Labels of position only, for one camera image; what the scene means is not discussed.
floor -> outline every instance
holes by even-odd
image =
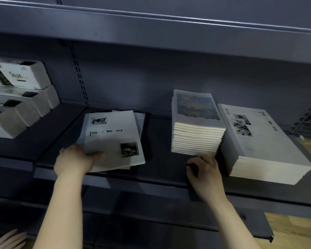
[[[300,143],[311,153],[311,140],[301,139]],[[311,219],[265,213],[274,232],[274,240],[256,239],[263,248],[311,249]]]

blue and yellow painting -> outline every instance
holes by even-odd
[[[220,120],[216,106],[210,97],[177,94],[177,113],[189,117]]]

hand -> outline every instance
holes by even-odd
[[[211,209],[228,202],[216,159],[208,155],[201,155],[189,159],[187,163],[194,163],[198,166],[197,177],[193,174],[190,166],[187,166],[187,176],[196,193]]]
[[[67,174],[84,176],[91,170],[93,163],[102,159],[103,156],[103,152],[86,155],[82,146],[73,144],[60,150],[60,154],[56,158],[54,171],[58,177]]]
[[[0,238],[0,249],[21,249],[25,245],[26,232],[17,233],[17,229]]]

person's left hand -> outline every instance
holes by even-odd
[[[25,245],[26,232],[17,233],[17,229],[0,238],[0,249],[21,249]]]
[[[103,156],[103,152],[86,155],[82,146],[73,144],[60,150],[60,154],[56,158],[54,171],[58,177],[69,174],[84,176],[91,170],[92,164],[102,159]]]

forearm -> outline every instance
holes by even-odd
[[[33,249],[81,249],[83,247],[83,176],[58,177]]]
[[[211,206],[211,209],[218,223],[225,248],[260,249],[260,246],[228,200],[216,206]]]

